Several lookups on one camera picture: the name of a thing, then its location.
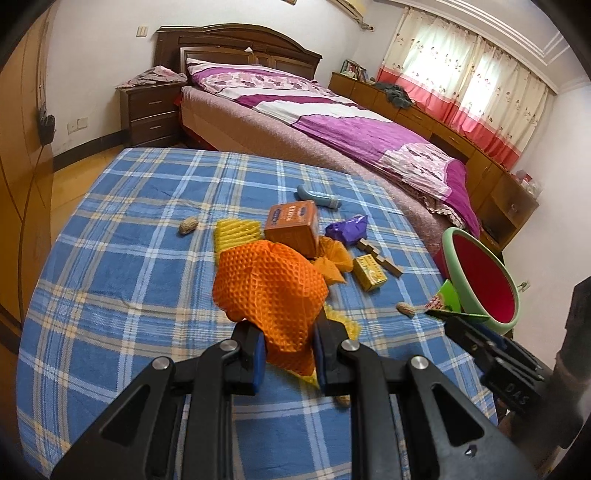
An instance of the curtain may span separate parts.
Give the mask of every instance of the curtain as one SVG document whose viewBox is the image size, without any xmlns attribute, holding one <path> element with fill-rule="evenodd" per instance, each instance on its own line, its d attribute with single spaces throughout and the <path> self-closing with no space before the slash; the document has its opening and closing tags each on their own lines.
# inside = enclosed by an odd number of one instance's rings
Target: curtain
<svg viewBox="0 0 591 480">
<path fill-rule="evenodd" d="M 379 82 L 411 99 L 510 169 L 530 140 L 548 86 L 488 40 L 408 8 L 384 58 Z"/>
</svg>

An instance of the purple plastic bag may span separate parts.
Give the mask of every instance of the purple plastic bag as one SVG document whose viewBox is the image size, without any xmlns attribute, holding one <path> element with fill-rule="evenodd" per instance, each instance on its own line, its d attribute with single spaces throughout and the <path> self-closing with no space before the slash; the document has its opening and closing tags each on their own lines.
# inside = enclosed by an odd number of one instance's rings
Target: purple plastic bag
<svg viewBox="0 0 591 480">
<path fill-rule="evenodd" d="M 326 227 L 325 235 L 342 242 L 346 247 L 356 244 L 367 237 L 368 216 L 356 215 L 348 220 L 331 223 Z"/>
</svg>

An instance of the baseboard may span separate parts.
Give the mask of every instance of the baseboard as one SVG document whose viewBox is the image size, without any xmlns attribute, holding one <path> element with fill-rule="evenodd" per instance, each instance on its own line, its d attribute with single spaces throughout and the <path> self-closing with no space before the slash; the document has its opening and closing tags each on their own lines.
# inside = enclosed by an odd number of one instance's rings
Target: baseboard
<svg viewBox="0 0 591 480">
<path fill-rule="evenodd" d="M 108 150 L 109 148 L 121 145 L 126 141 L 126 136 L 125 130 L 119 130 L 118 132 L 105 135 L 104 137 L 95 138 L 82 145 L 66 150 L 53 157 L 53 171 L 61 170 L 78 160 L 82 160 L 83 158 L 90 157 L 91 155 Z"/>
</svg>

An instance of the blue plastic object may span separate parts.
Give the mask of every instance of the blue plastic object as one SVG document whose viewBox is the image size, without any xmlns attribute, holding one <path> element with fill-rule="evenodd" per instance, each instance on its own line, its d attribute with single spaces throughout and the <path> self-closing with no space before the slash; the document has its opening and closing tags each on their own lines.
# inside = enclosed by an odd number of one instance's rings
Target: blue plastic object
<svg viewBox="0 0 591 480">
<path fill-rule="evenodd" d="M 333 210 L 337 210 L 341 205 L 341 201 L 334 195 L 310 192 L 303 183 L 297 186 L 297 196 L 300 200 L 312 200 L 316 205 L 332 208 Z"/>
</svg>

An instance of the metal screw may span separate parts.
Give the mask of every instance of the metal screw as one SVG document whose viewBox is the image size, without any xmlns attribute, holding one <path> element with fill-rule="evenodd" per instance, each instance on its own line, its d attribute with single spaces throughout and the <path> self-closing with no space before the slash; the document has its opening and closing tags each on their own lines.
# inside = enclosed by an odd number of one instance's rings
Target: metal screw
<svg viewBox="0 0 591 480">
<path fill-rule="evenodd" d="M 411 358 L 410 364 L 417 370 L 425 370 L 429 366 L 429 360 L 423 356 L 417 355 Z"/>
<path fill-rule="evenodd" d="M 356 352 L 359 350 L 359 341 L 346 339 L 340 343 L 343 350 L 347 350 L 348 352 Z"/>
<path fill-rule="evenodd" d="M 152 360 L 152 367 L 155 370 L 166 370 L 169 365 L 170 365 L 170 360 L 168 358 L 166 358 L 165 356 L 159 356 L 158 358 L 155 358 L 154 360 Z"/>
<path fill-rule="evenodd" d="M 470 458 L 474 458 L 476 456 L 476 452 L 478 451 L 478 447 L 476 447 L 476 445 L 474 445 L 473 443 L 470 444 L 468 446 L 468 450 L 466 450 L 464 452 L 464 455 L 470 457 Z"/>
<path fill-rule="evenodd" d="M 230 338 L 230 339 L 224 340 L 222 343 L 220 343 L 220 348 L 224 352 L 233 352 L 234 350 L 236 350 L 238 348 L 238 342 L 236 340 L 232 340 Z"/>
</svg>

